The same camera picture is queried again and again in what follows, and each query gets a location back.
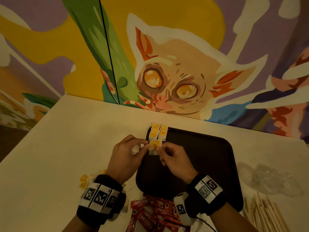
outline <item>orange eye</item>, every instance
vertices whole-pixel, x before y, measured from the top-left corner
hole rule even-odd
[[[162,78],[155,70],[148,70],[144,72],[145,83],[151,88],[158,88],[162,85]]]
[[[191,98],[197,93],[197,88],[194,85],[181,85],[176,90],[176,94],[179,98]]]

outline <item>white label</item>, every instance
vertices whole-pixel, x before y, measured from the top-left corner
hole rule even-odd
[[[207,201],[207,203],[211,203],[216,197],[214,193],[202,182],[200,181],[196,186],[195,189],[199,192],[201,196]]]
[[[222,192],[222,188],[210,176],[207,175],[202,181],[216,196]]]
[[[119,191],[112,190],[112,193],[108,196],[108,199],[106,200],[106,204],[104,205],[103,209],[101,210],[101,213],[109,214],[111,212],[111,209],[113,208],[118,195]]]
[[[101,185],[95,194],[95,197],[93,198],[89,208],[97,211],[98,213],[101,212],[111,192],[111,188]]]
[[[83,207],[89,207],[93,196],[95,195],[96,191],[98,190],[99,183],[91,183],[90,186],[84,191],[82,197],[80,198],[79,205]]]

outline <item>black wristband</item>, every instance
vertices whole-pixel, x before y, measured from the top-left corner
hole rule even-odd
[[[195,218],[199,213],[205,213],[209,216],[222,208],[226,203],[226,198],[222,192],[222,189],[210,177],[208,178],[212,181],[213,187],[219,187],[221,190],[219,190],[218,194],[215,194],[214,191],[211,190],[211,187],[204,184],[205,187],[207,187],[206,190],[211,191],[211,194],[214,195],[214,199],[212,199],[210,203],[206,201],[206,199],[195,188],[195,186],[199,184],[203,178],[205,178],[205,175],[198,174],[187,186],[189,196],[184,202],[187,209],[187,214],[192,218]]]
[[[113,217],[114,213],[119,213],[121,211],[121,209],[123,208],[125,201],[126,201],[126,194],[121,193],[123,187],[120,183],[118,183],[116,180],[114,180],[112,177],[108,176],[108,175],[98,175],[94,181],[94,185],[97,186],[97,190],[93,190],[93,194],[92,196],[87,199],[89,200],[89,205],[88,206],[84,206],[84,205],[79,205],[76,215],[77,217],[83,221],[85,224],[87,224],[88,226],[92,227],[92,228],[98,228],[101,225],[103,225],[107,219],[111,219]],[[114,197],[114,199],[116,199],[113,203],[113,205],[111,206],[112,209],[110,210],[110,212],[108,214],[105,213],[101,213],[98,211],[95,211],[91,208],[89,208],[90,204],[92,203],[92,201],[94,200],[94,198],[98,195],[99,193],[99,187],[103,185],[107,188],[110,188],[114,191],[118,191],[119,195],[118,197]],[[87,188],[84,192],[84,194],[82,195],[82,200],[85,199],[83,198],[87,192],[88,192],[89,188]]]

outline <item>pile of wooden sticks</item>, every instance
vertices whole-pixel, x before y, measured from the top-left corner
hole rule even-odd
[[[257,193],[252,200],[244,198],[244,216],[259,232],[290,232],[277,203]]]

